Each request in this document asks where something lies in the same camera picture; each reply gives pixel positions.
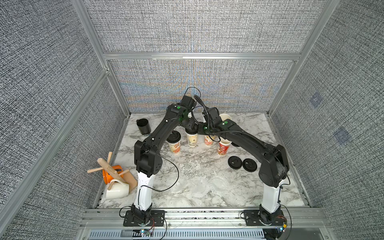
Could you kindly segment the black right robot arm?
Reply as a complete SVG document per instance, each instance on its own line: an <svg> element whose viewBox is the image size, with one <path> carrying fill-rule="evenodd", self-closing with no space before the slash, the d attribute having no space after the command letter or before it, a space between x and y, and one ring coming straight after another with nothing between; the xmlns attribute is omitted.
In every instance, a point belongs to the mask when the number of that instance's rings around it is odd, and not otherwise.
<svg viewBox="0 0 384 240"><path fill-rule="evenodd" d="M260 163L259 178L264 184L263 200L259 210L259 220L268 226L282 215L279 203L281 186L290 170L287 152L281 145L265 143L243 130L232 120L217 122L215 125L203 123L198 125L200 135L217 136L234 142Z"/></svg>

